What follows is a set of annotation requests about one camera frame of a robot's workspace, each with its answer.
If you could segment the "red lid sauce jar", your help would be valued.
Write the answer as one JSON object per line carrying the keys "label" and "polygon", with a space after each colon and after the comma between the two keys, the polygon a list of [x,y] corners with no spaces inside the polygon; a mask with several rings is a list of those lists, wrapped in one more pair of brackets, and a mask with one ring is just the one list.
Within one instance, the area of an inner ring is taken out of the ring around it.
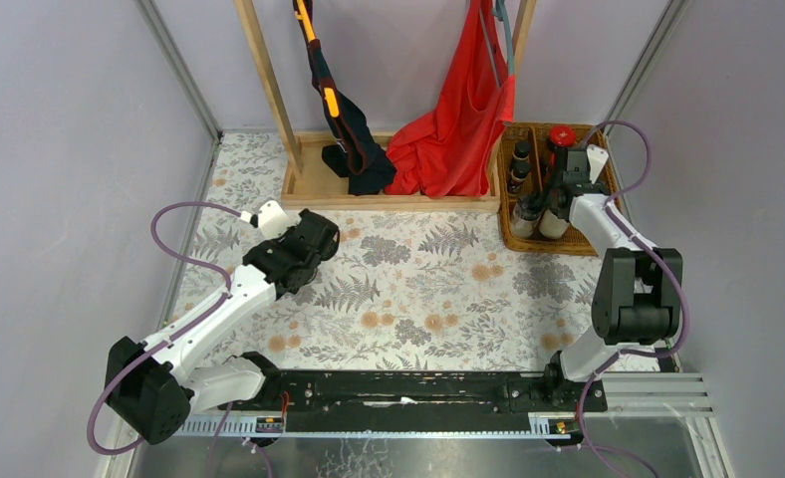
{"label": "red lid sauce jar", "polygon": [[546,145],[551,152],[555,152],[559,147],[573,147],[576,141],[577,135],[575,131],[566,124],[553,125],[548,130],[546,137]]}

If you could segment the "small dark bottle front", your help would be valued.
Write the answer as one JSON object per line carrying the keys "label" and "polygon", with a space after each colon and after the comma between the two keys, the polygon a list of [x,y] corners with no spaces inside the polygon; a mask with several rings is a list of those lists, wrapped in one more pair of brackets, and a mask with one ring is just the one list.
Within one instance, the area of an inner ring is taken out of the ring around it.
{"label": "small dark bottle front", "polygon": [[558,217],[550,209],[546,209],[539,222],[540,234],[550,240],[562,238],[570,227],[570,223]]}

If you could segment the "small black cap spice bottle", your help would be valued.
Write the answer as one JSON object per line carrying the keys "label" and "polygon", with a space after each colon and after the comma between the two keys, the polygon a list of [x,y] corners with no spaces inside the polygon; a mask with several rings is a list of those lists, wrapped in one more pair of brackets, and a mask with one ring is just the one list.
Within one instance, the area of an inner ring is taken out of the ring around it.
{"label": "small black cap spice bottle", "polygon": [[532,150],[532,145],[529,141],[527,140],[516,141],[514,143],[514,148],[513,148],[513,160],[528,163],[531,150]]}

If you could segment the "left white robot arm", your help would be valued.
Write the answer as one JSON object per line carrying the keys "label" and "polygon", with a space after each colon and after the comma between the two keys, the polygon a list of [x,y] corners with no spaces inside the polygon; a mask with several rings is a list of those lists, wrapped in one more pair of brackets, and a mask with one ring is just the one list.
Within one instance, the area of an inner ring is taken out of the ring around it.
{"label": "left white robot arm", "polygon": [[91,425],[108,406],[140,441],[157,444],[190,414],[251,399],[262,389],[264,372],[248,358],[208,367],[202,360],[242,319],[309,284],[337,253],[340,229],[308,209],[292,218],[275,201],[238,217],[259,229],[263,241],[246,252],[225,285],[181,319],[140,342],[123,337],[111,347]]}

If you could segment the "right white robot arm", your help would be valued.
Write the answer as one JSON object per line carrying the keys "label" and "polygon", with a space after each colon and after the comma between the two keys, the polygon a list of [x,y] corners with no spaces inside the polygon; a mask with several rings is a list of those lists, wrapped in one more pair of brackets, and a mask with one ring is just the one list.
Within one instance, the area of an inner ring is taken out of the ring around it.
{"label": "right white robot arm", "polygon": [[537,198],[544,237],[575,228],[602,260],[591,326],[545,369],[557,383],[584,382],[622,353],[649,355],[680,329],[682,257],[658,248],[620,212],[598,179],[608,159],[596,145],[556,147]]}

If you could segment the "floral table mat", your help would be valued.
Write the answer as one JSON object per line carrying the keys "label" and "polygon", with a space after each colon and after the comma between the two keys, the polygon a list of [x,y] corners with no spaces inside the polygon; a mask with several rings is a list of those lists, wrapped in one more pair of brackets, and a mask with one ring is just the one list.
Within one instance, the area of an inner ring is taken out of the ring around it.
{"label": "floral table mat", "polygon": [[508,250],[477,212],[329,213],[340,247],[313,282],[244,318],[204,365],[539,370],[590,323],[595,257]]}

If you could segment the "dark navy garment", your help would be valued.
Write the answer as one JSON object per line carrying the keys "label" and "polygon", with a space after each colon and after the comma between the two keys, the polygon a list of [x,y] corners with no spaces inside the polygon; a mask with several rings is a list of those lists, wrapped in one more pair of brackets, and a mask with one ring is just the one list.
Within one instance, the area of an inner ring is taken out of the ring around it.
{"label": "dark navy garment", "polygon": [[339,90],[313,28],[313,3],[295,1],[293,10],[305,39],[312,86],[335,140],[322,148],[323,162],[348,180],[350,195],[378,195],[393,183],[397,169],[373,137],[364,112]]}

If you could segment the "red apron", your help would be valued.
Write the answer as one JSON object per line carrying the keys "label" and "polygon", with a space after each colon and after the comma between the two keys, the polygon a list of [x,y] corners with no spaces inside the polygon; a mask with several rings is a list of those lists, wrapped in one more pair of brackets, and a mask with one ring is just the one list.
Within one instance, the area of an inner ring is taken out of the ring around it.
{"label": "red apron", "polygon": [[[478,7],[485,8],[489,41],[497,50],[502,86],[494,83]],[[513,120],[516,73],[507,75],[502,25],[493,1],[471,1],[435,108],[402,127],[387,156],[397,169],[386,195],[479,197],[489,192],[495,142]]]}

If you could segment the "grey clothes hanger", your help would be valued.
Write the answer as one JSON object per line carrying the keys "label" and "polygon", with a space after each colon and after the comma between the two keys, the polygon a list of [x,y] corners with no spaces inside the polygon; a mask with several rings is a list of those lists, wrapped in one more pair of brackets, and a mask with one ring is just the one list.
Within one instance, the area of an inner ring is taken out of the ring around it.
{"label": "grey clothes hanger", "polygon": [[[490,12],[491,15],[502,25],[503,35],[504,35],[505,62],[507,67],[507,75],[514,76],[516,73],[515,46],[513,43],[513,33],[509,26],[509,15],[508,15],[508,10],[505,1],[504,0],[493,1],[493,6],[491,7]],[[502,80],[498,72],[497,61],[496,61],[498,48],[489,41],[489,33],[488,33],[487,22],[485,17],[486,17],[485,8],[479,6],[478,18],[485,41],[487,58],[489,60],[489,65],[492,71],[494,83],[497,87],[501,87]]]}

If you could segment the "wooden rack frame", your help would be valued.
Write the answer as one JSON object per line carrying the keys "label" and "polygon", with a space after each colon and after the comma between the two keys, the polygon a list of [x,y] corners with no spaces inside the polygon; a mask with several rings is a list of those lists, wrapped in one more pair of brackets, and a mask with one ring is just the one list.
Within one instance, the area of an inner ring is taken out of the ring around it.
{"label": "wooden rack frame", "polygon": [[[300,31],[301,41],[297,47],[297,54],[308,63],[307,47],[301,28],[294,15],[293,3],[291,1],[286,8],[291,23],[296,25]],[[465,3],[465,16],[457,31],[457,41],[455,50],[461,35],[464,21],[467,15],[468,6],[471,1]],[[254,5],[250,1],[239,1],[236,3],[236,10],[243,28],[248,46],[260,77],[263,92],[267,98],[272,112],[275,126],[277,127],[283,146],[287,153],[288,165],[284,176],[283,187],[281,190],[281,205],[288,209],[324,209],[324,210],[400,210],[400,211],[483,211],[495,212],[500,205],[500,193],[496,179],[498,177],[496,167],[496,149],[500,138],[495,142],[491,151],[490,162],[488,165],[488,179],[490,190],[484,196],[465,197],[465,196],[446,196],[440,198],[430,198],[421,194],[414,195],[386,195],[384,191],[378,195],[355,196],[347,192],[348,180],[338,177],[322,159],[322,148],[326,145],[333,145],[335,140],[326,122],[322,102],[319,94],[314,90],[311,81],[311,71],[307,75],[307,89],[314,96],[316,108],[321,114],[323,128],[319,131],[294,131],[288,118],[285,102],[282,98],[276,75],[269,57],[268,49],[265,44],[264,34]],[[519,66],[524,56],[528,31],[532,22],[534,3],[523,1],[519,4],[517,14],[509,15],[509,26],[513,33],[513,43],[515,46],[515,65],[516,65],[516,84]],[[324,54],[324,36],[317,26],[323,21],[323,16],[313,5],[313,28],[317,38],[321,41]],[[410,83],[414,91],[418,91],[423,86],[438,87],[439,93],[436,101],[425,113],[410,119],[405,125],[420,118],[424,114],[432,111],[437,103],[439,94],[449,69],[451,56],[447,70],[444,75],[437,71],[423,73],[418,68],[418,61],[423,54],[423,46],[416,46],[411,54],[401,60],[401,65],[405,72],[405,78]],[[332,76],[336,81],[339,90],[345,94],[352,102],[359,107],[365,114],[369,129],[375,140],[387,152],[387,147],[393,136],[403,127],[397,127],[391,132],[379,132],[375,128],[375,114],[365,106],[364,98],[354,98],[345,92],[338,80],[338,73],[329,66]]]}

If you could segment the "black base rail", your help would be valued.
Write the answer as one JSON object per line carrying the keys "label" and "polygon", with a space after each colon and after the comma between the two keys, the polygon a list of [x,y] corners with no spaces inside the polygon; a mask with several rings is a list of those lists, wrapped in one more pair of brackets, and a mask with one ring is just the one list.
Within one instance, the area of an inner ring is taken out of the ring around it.
{"label": "black base rail", "polygon": [[239,411],[272,412],[289,432],[522,432],[531,414],[575,418],[608,409],[598,381],[584,386],[544,372],[285,369],[259,353],[262,389]]}

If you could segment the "aluminium frame rail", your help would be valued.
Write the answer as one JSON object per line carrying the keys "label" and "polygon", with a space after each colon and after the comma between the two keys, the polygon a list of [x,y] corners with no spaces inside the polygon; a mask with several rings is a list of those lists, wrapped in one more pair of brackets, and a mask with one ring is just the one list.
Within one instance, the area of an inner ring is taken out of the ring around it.
{"label": "aluminium frame rail", "polygon": [[629,417],[712,416],[702,376],[683,372],[607,372],[609,413]]}

